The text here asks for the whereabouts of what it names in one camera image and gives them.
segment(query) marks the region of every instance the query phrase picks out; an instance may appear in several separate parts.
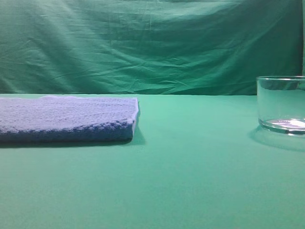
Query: green fabric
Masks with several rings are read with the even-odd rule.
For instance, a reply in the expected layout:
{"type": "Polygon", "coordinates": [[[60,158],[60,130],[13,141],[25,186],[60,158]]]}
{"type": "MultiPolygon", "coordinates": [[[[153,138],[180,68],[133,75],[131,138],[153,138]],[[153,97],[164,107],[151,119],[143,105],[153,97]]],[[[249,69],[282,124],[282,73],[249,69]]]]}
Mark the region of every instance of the green fabric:
{"type": "Polygon", "coordinates": [[[304,229],[304,139],[255,96],[137,97],[130,143],[0,145],[0,228],[304,229]]]}
{"type": "Polygon", "coordinates": [[[302,0],[0,0],[0,93],[255,94],[302,47],[302,0]]]}

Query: blue towel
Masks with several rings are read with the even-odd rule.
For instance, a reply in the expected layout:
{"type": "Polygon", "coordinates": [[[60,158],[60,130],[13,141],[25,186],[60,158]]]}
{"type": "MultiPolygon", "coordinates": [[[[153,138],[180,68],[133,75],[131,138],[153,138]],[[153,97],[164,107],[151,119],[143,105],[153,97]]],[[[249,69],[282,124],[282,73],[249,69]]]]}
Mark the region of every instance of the blue towel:
{"type": "Polygon", "coordinates": [[[132,139],[136,98],[0,98],[0,142],[132,139]]]}

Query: green backdrop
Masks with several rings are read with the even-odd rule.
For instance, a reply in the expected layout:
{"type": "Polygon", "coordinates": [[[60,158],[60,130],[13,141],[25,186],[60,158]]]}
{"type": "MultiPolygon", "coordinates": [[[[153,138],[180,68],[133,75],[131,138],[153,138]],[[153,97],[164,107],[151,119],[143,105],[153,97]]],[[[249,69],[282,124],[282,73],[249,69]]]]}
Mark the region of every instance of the green backdrop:
{"type": "Polygon", "coordinates": [[[0,93],[255,94],[300,75],[302,0],[0,0],[0,93]]]}

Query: green tablecloth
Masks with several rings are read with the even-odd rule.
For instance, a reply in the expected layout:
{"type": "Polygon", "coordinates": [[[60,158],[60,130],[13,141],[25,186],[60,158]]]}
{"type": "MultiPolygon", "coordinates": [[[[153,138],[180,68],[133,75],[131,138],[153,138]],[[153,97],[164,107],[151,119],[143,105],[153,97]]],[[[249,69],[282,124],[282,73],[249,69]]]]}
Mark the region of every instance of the green tablecloth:
{"type": "Polygon", "coordinates": [[[305,227],[303,142],[257,129],[255,96],[137,97],[129,143],[0,145],[0,228],[305,227]]]}

